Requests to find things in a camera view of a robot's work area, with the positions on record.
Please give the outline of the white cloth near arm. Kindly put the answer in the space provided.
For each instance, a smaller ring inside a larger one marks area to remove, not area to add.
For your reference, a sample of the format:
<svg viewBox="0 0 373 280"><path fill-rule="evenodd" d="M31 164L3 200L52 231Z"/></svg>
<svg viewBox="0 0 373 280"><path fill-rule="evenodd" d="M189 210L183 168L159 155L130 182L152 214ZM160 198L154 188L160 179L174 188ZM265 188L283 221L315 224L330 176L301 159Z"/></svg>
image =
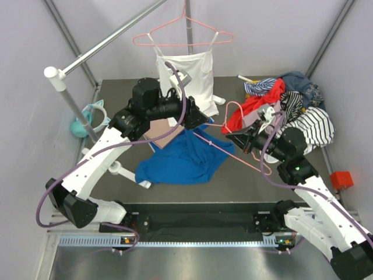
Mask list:
<svg viewBox="0 0 373 280"><path fill-rule="evenodd" d="M263 155L263 160L264 160L266 163L269 163L269 164L275 164L275 163L278 163L278 162L279 162L278 159L276 159L276 158L273 157L273 156L268 155L267 153L265 153L265 154Z"/></svg>

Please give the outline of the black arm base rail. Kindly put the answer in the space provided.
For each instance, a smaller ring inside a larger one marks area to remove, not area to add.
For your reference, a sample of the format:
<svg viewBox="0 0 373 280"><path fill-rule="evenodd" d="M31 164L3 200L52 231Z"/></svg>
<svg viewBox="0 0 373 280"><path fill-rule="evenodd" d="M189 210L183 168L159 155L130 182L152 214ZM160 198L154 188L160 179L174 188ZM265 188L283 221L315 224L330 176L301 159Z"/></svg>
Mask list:
<svg viewBox="0 0 373 280"><path fill-rule="evenodd" d="M275 218L275 202L125 204L121 226L142 242L251 242L289 233Z"/></svg>

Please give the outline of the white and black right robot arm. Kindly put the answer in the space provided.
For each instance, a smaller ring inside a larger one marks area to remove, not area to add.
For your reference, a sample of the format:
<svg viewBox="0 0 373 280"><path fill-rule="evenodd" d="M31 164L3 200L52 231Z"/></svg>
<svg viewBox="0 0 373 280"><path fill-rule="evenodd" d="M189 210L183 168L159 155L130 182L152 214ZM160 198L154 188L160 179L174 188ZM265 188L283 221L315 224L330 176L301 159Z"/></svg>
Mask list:
<svg viewBox="0 0 373 280"><path fill-rule="evenodd" d="M257 149L276 158L280 162L280 187L292 189L316 215L311 218L295 202L282 201L271 212L273 226L280 231L294 230L309 241L329 261L339 279L371 276L372 233L343 208L304 156L307 144L303 132L290 127L272 139L260 126L261 122L255 121L226 137L245 153Z"/></svg>

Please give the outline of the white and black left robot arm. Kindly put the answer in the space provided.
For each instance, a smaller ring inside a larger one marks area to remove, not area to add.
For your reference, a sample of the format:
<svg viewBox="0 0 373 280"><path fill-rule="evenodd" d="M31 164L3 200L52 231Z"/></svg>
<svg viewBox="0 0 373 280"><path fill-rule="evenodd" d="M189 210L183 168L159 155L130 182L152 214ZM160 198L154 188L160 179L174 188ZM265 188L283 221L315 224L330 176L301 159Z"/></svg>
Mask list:
<svg viewBox="0 0 373 280"><path fill-rule="evenodd" d="M119 231L128 230L132 217L119 202L94 199L90 194L111 165L140 141L150 129L151 121L167 118L180 121L189 130L209 121L194 97L181 96L177 84L163 96L156 79L138 80L127 106L113 116L78 168L61 181L54 178L47 181L45 188L53 207L78 229L92 222L108 222Z"/></svg>

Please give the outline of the blue tank top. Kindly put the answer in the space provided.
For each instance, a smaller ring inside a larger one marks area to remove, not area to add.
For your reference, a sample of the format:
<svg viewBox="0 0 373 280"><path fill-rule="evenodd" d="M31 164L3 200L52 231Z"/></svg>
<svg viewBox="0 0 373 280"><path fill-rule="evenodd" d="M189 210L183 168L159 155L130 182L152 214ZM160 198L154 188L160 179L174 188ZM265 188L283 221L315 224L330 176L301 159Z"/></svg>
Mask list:
<svg viewBox="0 0 373 280"><path fill-rule="evenodd" d="M205 131L206 126L185 130L166 147L158 149L135 170L137 183L207 183L228 158L235 154L233 143L221 141Z"/></svg>

